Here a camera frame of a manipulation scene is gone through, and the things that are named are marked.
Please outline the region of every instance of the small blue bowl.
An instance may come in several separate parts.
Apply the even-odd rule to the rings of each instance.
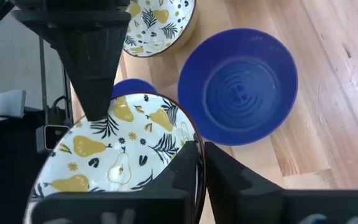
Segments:
[[[128,78],[114,85],[111,98],[138,92],[157,93],[157,90],[144,80]]]
[[[280,41],[255,29],[231,29],[191,53],[180,74],[178,99],[202,136],[236,146],[278,128],[297,89],[295,62]]]

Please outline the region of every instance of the gray floor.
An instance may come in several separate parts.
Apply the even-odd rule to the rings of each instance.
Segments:
[[[63,95],[63,77],[58,55],[46,43],[45,67],[51,105]],[[0,22],[0,92],[9,90],[25,90],[26,106],[42,108],[39,38],[10,14]]]

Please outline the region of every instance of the ceramic bowl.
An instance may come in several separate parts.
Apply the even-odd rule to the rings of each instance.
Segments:
[[[151,57],[178,50],[197,21],[196,0],[131,0],[132,16],[124,50],[136,57]]]
[[[142,190],[194,139],[201,140],[176,102],[152,93],[117,97],[107,119],[80,119],[50,153],[35,181],[26,220],[35,203],[57,192]],[[204,158],[202,142],[198,149]],[[198,167],[196,176],[203,171]],[[204,186],[198,178],[196,192],[200,183]]]

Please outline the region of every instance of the wooden surface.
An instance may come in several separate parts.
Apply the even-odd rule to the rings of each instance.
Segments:
[[[295,58],[295,106],[269,137],[222,149],[285,188],[358,189],[358,0],[198,0],[198,10],[184,48],[149,59],[123,53],[116,81],[142,78],[176,99],[178,74],[203,40],[232,27],[268,32]],[[201,222],[213,223],[209,200]]]

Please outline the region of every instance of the patterned bowl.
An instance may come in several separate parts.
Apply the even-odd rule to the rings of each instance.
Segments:
[[[176,102],[152,93],[117,97],[111,100],[107,119],[89,122],[83,117],[50,153],[35,181],[25,222],[34,205],[53,193],[142,190],[194,139],[200,141],[204,158],[200,135]],[[196,172],[199,192],[204,167]]]
[[[178,50],[189,38],[198,17],[196,0],[131,0],[132,15],[124,50],[151,57]]]

